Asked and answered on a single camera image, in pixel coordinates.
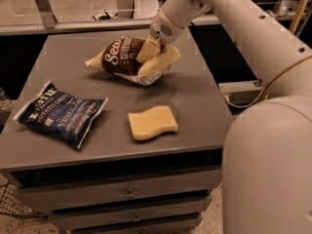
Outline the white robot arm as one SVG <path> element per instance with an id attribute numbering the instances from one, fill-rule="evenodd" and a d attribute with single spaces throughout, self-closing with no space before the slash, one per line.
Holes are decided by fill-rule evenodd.
<path id="1" fill-rule="evenodd" d="M 172 44 L 207 10 L 262 85 L 224 142 L 224 234 L 312 234 L 312 49 L 251 0 L 166 0 L 150 34 Z"/>

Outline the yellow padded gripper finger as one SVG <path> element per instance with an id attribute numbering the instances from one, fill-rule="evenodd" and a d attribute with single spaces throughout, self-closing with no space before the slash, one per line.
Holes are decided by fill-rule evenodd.
<path id="1" fill-rule="evenodd" d="M 173 45 L 167 46 L 163 52 L 148 59 L 139 69 L 137 75 L 144 77 L 147 75 L 155 74 L 158 71 L 168 68 L 173 63 L 177 62 L 180 58 L 178 48 Z"/>
<path id="2" fill-rule="evenodd" d="M 161 51 L 161 43 L 159 39 L 156 38 L 148 38 L 142 48 L 138 52 L 136 57 L 136 61 L 139 63 L 145 63 L 147 60 L 153 58 Z"/>

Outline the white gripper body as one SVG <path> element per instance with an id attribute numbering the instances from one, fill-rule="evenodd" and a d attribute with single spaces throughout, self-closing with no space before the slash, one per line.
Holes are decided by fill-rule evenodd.
<path id="1" fill-rule="evenodd" d="M 163 5 L 153 17 L 150 35 L 162 45 L 172 44 L 184 31 L 185 17 L 178 7 Z"/>

